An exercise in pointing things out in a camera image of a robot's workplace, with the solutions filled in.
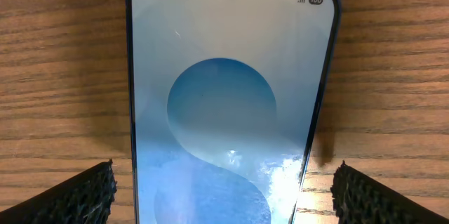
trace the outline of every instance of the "dark blue phone frame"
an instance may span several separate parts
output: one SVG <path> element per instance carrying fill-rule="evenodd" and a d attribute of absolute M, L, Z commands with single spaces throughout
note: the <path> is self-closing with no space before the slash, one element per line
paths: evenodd
<path fill-rule="evenodd" d="M 332 23 L 332 29 L 330 31 L 330 37 L 328 41 L 328 48 L 326 51 L 326 57 L 323 64 L 323 70 L 321 73 L 321 79 L 319 89 L 316 94 L 316 101 L 314 107 L 314 115 L 311 118 L 309 127 L 309 135 L 307 136 L 307 143 L 304 150 L 304 156 L 307 157 L 305 162 L 301 165 L 300 174 L 300 190 L 304 182 L 305 173 L 307 170 L 307 164 L 309 162 L 311 144 L 314 139 L 316 130 L 316 124 L 318 122 L 319 111 L 321 108 L 321 102 L 323 100 L 324 89 L 326 87 L 326 81 L 328 78 L 328 72 L 330 68 L 330 61 L 333 56 L 333 49 L 335 40 L 337 38 L 338 27 L 340 25 L 341 18 L 341 3 L 340 0 L 333 0 L 334 4 L 334 18 Z M 130 130 L 131 130 L 131 150 L 132 150 L 132 164 L 133 164 L 133 188 L 134 188 L 134 212 L 135 222 L 139 222 L 139 201 L 138 201 L 138 164 L 136 157 L 136 141 L 135 141 L 135 110 L 134 110 L 134 71 L 133 71 L 133 15 L 132 15 L 132 0 L 126 0 L 126 38 L 128 41 L 128 87 L 129 87 L 129 100 L 130 100 Z"/>

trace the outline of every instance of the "signal icon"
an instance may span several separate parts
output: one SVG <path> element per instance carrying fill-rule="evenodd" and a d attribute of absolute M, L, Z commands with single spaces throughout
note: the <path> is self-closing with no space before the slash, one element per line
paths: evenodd
<path fill-rule="evenodd" d="M 297 2 L 303 4 L 306 2 L 306 0 L 298 0 Z"/>

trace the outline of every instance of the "wood grain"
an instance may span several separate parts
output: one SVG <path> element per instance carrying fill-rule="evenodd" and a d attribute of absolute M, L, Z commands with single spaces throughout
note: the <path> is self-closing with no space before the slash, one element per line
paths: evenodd
<path fill-rule="evenodd" d="M 125 0 L 0 0 L 0 210 L 114 159 L 133 223 Z M 343 159 L 449 218 L 449 0 L 342 0 L 301 223 Z"/>

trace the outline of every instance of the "wooden table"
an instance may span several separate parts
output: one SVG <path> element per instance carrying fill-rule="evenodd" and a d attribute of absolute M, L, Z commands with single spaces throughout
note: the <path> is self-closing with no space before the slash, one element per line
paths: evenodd
<path fill-rule="evenodd" d="M 299 217 L 337 222 L 343 159 L 449 217 L 449 0 L 342 5 Z M 125 26 L 125 0 L 0 0 L 0 210 L 112 158 L 133 223 Z"/>

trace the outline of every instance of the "phone bezel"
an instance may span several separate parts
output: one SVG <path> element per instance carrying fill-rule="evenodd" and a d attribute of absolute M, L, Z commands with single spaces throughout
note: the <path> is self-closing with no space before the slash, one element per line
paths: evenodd
<path fill-rule="evenodd" d="M 330 31 L 328 47 L 326 50 L 326 57 L 323 64 L 323 70 L 321 73 L 321 79 L 319 84 L 319 89 L 316 94 L 314 113 L 311 118 L 311 123 L 309 127 L 309 133 L 307 136 L 307 142 L 304 149 L 304 162 L 301 165 L 300 174 L 300 190 L 302 189 L 302 184 L 304 182 L 304 175 L 307 170 L 307 164 L 309 162 L 311 144 L 314 139 L 314 134 L 316 130 L 316 125 L 318 122 L 319 111 L 321 108 L 321 102 L 323 100 L 324 89 L 326 87 L 326 80 L 328 77 L 330 61 L 333 55 L 333 48 L 335 45 L 335 40 L 337 37 L 337 31 L 340 24 L 341 16 L 341 3 L 340 0 L 333 0 L 334 4 L 334 18 L 332 23 L 332 28 Z M 126 39 L 127 39 L 127 50 L 128 50 L 128 88 L 129 88 L 129 105 L 130 105 L 130 136 L 131 136 L 131 158 L 133 165 L 133 191 L 134 191 L 134 212 L 135 212 L 135 222 L 139 223 L 139 201 L 138 201 L 138 164 L 136 156 L 136 141 L 135 141 L 135 110 L 134 110 L 134 71 L 133 71 L 133 14 L 132 14 L 132 0 L 126 0 Z"/>

